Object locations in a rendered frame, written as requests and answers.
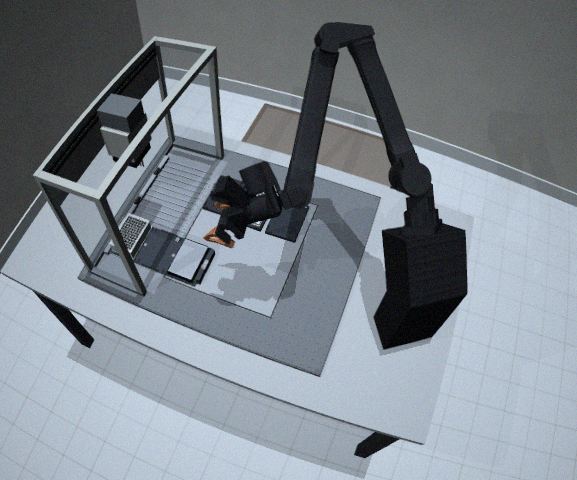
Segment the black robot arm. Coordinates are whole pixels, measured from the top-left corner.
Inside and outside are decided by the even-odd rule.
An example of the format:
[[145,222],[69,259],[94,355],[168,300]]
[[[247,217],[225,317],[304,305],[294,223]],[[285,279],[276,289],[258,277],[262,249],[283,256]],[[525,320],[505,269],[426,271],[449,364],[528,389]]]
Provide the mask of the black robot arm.
[[[211,200],[230,206],[226,217],[235,225],[253,221],[247,209],[252,197],[250,214],[257,221],[280,216],[282,206],[285,210],[302,209],[310,203],[338,50],[347,46],[386,146],[391,163],[388,174],[390,188],[406,195],[409,193],[408,196],[412,194],[406,197],[407,210],[404,212],[405,225],[400,228],[401,236],[435,235],[442,227],[442,219],[435,208],[431,173],[419,162],[409,139],[377,53],[374,34],[372,26],[342,22],[325,23],[319,29],[314,38],[316,47],[312,52],[284,189],[280,189],[266,161],[239,171],[247,192],[229,175],[214,183]],[[261,193],[264,194],[256,196]]]

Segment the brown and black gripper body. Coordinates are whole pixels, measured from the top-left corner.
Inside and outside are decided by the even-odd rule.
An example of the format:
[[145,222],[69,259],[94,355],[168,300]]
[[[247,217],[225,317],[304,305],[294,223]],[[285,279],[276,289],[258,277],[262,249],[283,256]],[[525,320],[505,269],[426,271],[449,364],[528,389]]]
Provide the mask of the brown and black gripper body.
[[235,225],[233,222],[231,222],[226,216],[228,213],[229,208],[223,209],[219,218],[219,222],[218,225],[216,227],[215,230],[215,234],[222,239],[225,243],[230,243],[231,240],[231,236],[225,232],[224,230],[230,230],[232,233],[234,233],[234,237],[239,239],[243,239],[244,235],[245,235],[245,231],[247,228],[248,224],[252,224],[252,223],[256,223],[259,222],[257,220],[255,220],[252,216],[251,216],[251,211],[250,211],[250,201],[252,198],[249,199],[248,204],[247,204],[247,209],[248,209],[248,213],[250,215],[250,217],[253,219],[253,221],[250,222],[246,222],[246,223],[242,223],[239,225]]

